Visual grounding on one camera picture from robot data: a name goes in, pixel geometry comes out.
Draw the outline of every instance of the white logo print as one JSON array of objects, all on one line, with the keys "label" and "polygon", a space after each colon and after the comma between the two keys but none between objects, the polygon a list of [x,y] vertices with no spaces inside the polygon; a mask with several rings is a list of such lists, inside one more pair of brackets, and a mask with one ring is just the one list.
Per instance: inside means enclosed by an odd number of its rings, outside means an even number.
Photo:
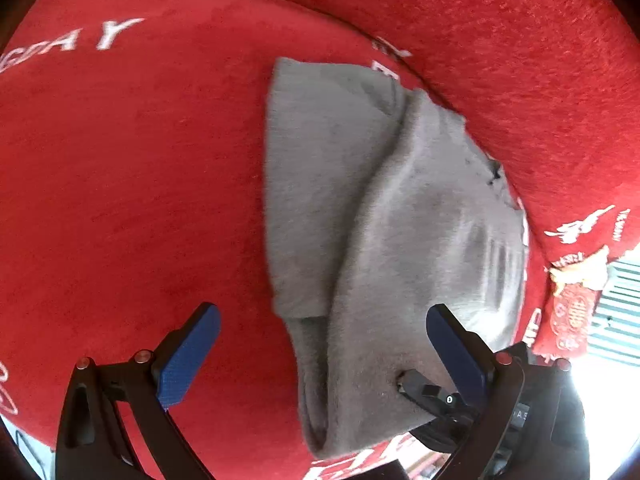
[{"label": "white logo print", "polygon": [[591,213],[584,220],[576,220],[569,224],[562,224],[555,233],[545,231],[547,236],[559,236],[560,241],[563,244],[575,244],[578,241],[578,236],[583,233],[588,233],[596,225],[598,218],[600,218],[607,211],[611,211],[615,208],[614,205],[610,205],[606,209],[598,209]]},{"label": "white logo print", "polygon": [[0,361],[0,411],[7,412],[9,415],[17,415],[18,408],[15,405],[14,400],[2,387],[2,383],[7,382],[9,379],[9,370]]}]

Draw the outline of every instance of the white letter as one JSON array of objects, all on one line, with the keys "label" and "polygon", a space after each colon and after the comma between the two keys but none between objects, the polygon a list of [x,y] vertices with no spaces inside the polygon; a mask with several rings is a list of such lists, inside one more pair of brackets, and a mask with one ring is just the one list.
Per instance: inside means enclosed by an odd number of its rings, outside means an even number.
[{"label": "white letter", "polygon": [[18,47],[18,48],[14,48],[12,51],[10,51],[9,53],[6,54],[6,56],[4,56],[2,58],[2,61],[0,62],[0,72],[4,72],[7,68],[9,68],[10,66],[13,66],[16,64],[16,62],[18,61],[17,59],[11,59],[12,56],[14,54],[21,54],[24,52],[23,47]]},{"label": "white letter", "polygon": [[76,28],[76,30],[72,30],[70,33],[60,36],[57,40],[53,40],[40,51],[40,54],[46,54],[56,45],[60,45],[60,50],[74,50],[76,48],[78,34],[80,34],[81,30],[81,28]]},{"label": "white letter", "polygon": [[18,64],[18,63],[22,63],[23,61],[27,61],[31,56],[33,56],[34,54],[38,53],[38,49],[41,46],[45,46],[46,44],[49,44],[49,41],[41,41],[40,43],[34,43],[32,44],[27,50],[24,51],[24,54],[22,54],[20,56],[20,58],[18,60],[16,60],[16,62],[14,64]]},{"label": "white letter", "polygon": [[116,36],[120,33],[121,30],[124,30],[131,25],[135,25],[136,23],[143,22],[144,18],[133,18],[131,20],[127,20],[126,22],[122,22],[118,24],[118,22],[104,22],[102,24],[103,35],[100,38],[100,41],[95,46],[96,50],[107,50],[111,48],[111,43],[116,39]]}]

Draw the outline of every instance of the gray fabric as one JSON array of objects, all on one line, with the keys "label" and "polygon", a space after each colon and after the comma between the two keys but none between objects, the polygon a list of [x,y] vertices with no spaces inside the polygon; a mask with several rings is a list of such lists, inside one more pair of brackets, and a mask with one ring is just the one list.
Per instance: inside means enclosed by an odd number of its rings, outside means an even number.
[{"label": "gray fabric", "polygon": [[397,393],[403,370],[455,390],[426,336],[431,305],[446,303],[493,349],[510,343],[522,230],[499,164],[461,116],[367,68],[279,60],[268,105],[267,256],[316,457],[430,420]]}]

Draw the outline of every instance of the red fabric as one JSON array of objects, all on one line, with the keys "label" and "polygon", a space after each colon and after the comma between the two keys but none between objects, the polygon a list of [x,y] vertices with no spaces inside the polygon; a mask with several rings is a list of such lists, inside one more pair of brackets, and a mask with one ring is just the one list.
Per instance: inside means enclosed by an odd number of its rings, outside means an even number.
[{"label": "red fabric", "polygon": [[[104,22],[133,18],[96,49]],[[274,60],[376,60],[417,79],[351,28],[279,0],[38,0],[7,52],[78,28],[73,49],[5,58],[0,73],[11,418],[52,444],[79,357],[154,348],[209,300],[222,334],[175,420],[219,479],[300,480],[312,458],[263,240]]]},{"label": "red fabric", "polygon": [[545,358],[572,359],[587,353],[588,330],[599,293],[577,283],[547,301],[533,352]]},{"label": "red fabric", "polygon": [[[610,0],[292,1],[411,52],[504,163],[543,251],[518,338],[545,297],[545,264],[604,244],[616,258],[640,241],[640,48]],[[573,244],[545,235],[609,205]]]}]

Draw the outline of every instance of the silver bolt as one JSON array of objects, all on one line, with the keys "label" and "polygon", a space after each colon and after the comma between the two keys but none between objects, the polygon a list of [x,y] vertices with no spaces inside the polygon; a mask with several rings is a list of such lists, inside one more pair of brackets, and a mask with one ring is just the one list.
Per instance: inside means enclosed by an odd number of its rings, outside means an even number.
[{"label": "silver bolt", "polygon": [[571,363],[567,359],[556,359],[556,366],[563,372],[568,372],[569,370],[571,370]]},{"label": "silver bolt", "polygon": [[76,363],[76,368],[78,370],[84,370],[85,368],[88,368],[90,364],[91,364],[91,359],[89,359],[88,357],[83,357],[81,359],[78,359],[78,362]]},{"label": "silver bolt", "polygon": [[152,355],[153,354],[150,350],[140,350],[136,355],[133,356],[133,359],[139,364],[144,364],[149,362],[149,359],[151,359]]},{"label": "silver bolt", "polygon": [[513,363],[513,357],[511,357],[511,354],[508,352],[498,352],[495,355],[495,360],[504,366],[508,366]]}]

